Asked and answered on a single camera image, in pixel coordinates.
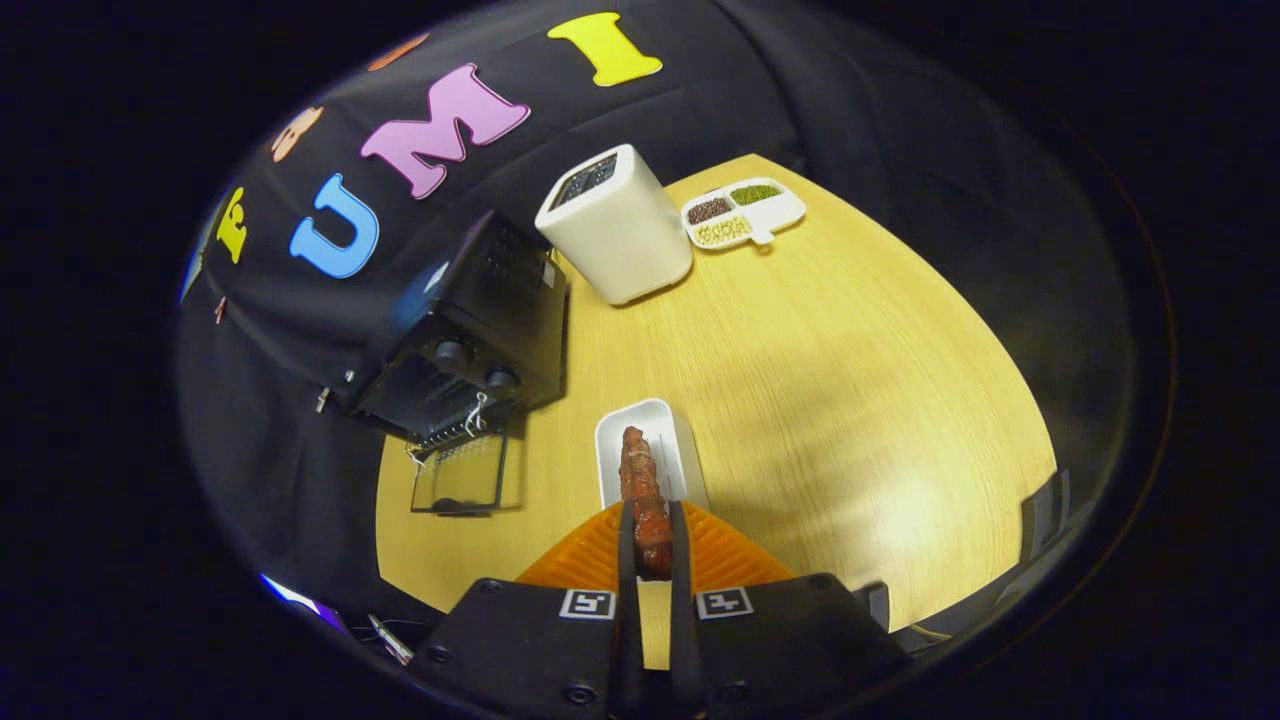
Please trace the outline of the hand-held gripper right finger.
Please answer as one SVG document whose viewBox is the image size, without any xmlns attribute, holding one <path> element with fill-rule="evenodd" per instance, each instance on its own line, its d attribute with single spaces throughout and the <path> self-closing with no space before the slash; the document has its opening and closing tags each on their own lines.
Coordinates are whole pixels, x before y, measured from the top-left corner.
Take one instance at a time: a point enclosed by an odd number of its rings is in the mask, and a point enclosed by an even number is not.
<svg viewBox="0 0 1280 720">
<path fill-rule="evenodd" d="M 673 501 L 669 673 L 705 719 L 818 719 L 874 696 L 911 659 L 876 616 L 887 587 L 829 573 L 695 591 L 692 506 Z"/>
</svg>

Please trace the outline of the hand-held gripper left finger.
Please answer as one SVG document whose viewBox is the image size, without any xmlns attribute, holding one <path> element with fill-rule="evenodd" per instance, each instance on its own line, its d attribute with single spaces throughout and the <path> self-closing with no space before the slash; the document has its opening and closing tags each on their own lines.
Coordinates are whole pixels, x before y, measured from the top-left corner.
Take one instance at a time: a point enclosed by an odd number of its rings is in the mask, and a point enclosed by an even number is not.
<svg viewBox="0 0 1280 720">
<path fill-rule="evenodd" d="M 410 675 L 472 717 L 634 717 L 644 657 L 632 532 L 630 506 L 612 503 L 518 580 L 475 580 Z"/>
</svg>

